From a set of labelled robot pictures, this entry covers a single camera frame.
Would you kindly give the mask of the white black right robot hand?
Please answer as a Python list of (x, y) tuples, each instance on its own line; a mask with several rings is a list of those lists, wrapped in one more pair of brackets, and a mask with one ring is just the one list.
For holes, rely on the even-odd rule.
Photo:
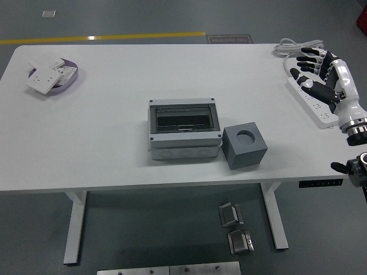
[(366, 111), (346, 62), (320, 48), (303, 47), (300, 52), (298, 67), (290, 69), (300, 89), (329, 106), (342, 133), (366, 132)]

